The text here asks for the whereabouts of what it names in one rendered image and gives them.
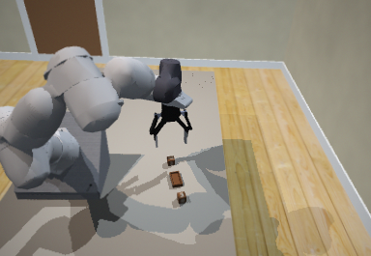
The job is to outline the brown wooden tray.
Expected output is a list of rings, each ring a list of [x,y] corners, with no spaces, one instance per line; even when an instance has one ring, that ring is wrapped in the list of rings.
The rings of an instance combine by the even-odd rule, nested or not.
[[[169,172],[172,187],[183,186],[182,178],[179,171]]]

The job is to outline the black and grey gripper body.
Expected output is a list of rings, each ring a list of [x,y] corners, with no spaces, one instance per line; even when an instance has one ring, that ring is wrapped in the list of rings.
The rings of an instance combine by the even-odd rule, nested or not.
[[[169,114],[173,114],[173,115],[169,115]],[[173,118],[173,116],[176,115],[177,118],[179,118],[181,114],[182,113],[180,111],[180,108],[175,107],[175,106],[167,106],[167,105],[161,104],[161,117],[165,120],[167,116],[170,116],[170,119],[167,121],[168,123],[175,122],[176,120]]]

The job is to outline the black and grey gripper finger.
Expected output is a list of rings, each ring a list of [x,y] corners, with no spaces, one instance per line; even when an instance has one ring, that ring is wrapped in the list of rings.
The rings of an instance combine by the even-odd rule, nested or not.
[[[150,134],[154,135],[154,139],[156,141],[156,148],[157,148],[157,134],[162,129],[162,127],[167,123],[167,121],[170,119],[170,116],[167,116],[165,120],[162,118],[159,124],[157,125],[157,119],[159,119],[159,117],[161,117],[161,113],[159,114],[155,113],[155,117],[153,119],[152,125],[149,130]]]
[[[186,144],[186,141],[187,141],[187,137],[188,137],[188,131],[189,130],[192,130],[192,126],[191,126],[191,124],[190,124],[190,122],[189,122],[189,119],[188,119],[188,117],[187,117],[187,112],[186,112],[186,110],[184,110],[184,111],[181,111],[181,113],[182,113],[182,115],[185,117],[185,120],[186,120],[186,122],[187,122],[187,124],[188,124],[188,127],[183,123],[183,121],[180,119],[180,118],[177,118],[177,116],[176,115],[174,115],[173,116],[173,118],[181,125],[181,127],[185,130],[185,132],[184,132],[184,141],[185,141],[185,144]]]

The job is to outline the brown cube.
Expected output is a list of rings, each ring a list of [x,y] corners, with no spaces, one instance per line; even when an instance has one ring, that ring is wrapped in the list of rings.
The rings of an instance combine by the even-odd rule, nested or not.
[[[185,203],[186,202],[185,192],[183,191],[183,192],[177,193],[177,199],[178,199],[179,204]]]
[[[167,157],[167,164],[168,164],[168,166],[170,166],[170,165],[175,165],[175,159],[174,159],[174,156],[168,156],[168,157]]]

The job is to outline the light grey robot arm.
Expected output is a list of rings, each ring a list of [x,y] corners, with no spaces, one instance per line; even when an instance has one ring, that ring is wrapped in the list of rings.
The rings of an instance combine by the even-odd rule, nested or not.
[[[118,120],[121,98],[181,109],[192,104],[181,88],[178,60],[160,60],[155,76],[149,66],[135,60],[114,57],[101,73],[84,48],[65,47],[47,64],[44,86],[30,90],[15,107],[0,107],[0,163],[17,188],[37,187],[50,171],[61,175],[78,159],[78,142],[67,128],[59,128],[67,108],[83,131],[97,132]]]

